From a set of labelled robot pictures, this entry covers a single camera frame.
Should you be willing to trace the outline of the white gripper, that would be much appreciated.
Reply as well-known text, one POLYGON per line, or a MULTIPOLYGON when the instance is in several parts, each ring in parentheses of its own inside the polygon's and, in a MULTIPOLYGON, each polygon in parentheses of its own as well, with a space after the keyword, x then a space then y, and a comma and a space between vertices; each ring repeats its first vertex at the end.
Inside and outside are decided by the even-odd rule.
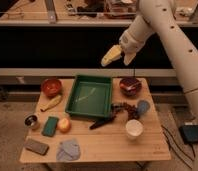
POLYGON ((136 57, 136 54, 142 45, 139 41, 132 37, 128 31, 124 31, 119 38, 120 45, 113 45, 101 60, 103 67, 109 65, 111 62, 121 58, 122 50, 124 55, 124 64, 128 66, 136 57))

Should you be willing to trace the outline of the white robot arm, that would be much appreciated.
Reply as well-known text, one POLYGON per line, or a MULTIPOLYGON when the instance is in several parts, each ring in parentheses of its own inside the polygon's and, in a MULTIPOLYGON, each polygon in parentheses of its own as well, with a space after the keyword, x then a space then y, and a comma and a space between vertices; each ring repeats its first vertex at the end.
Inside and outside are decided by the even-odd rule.
MULTIPOLYGON (((128 65, 146 40, 156 33, 198 122, 198 50, 174 19, 174 0, 137 0, 136 9, 134 21, 121 35, 119 44, 104 55, 101 65, 118 60, 121 53, 124 64, 128 65)), ((198 171, 198 147, 192 171, 198 171)))

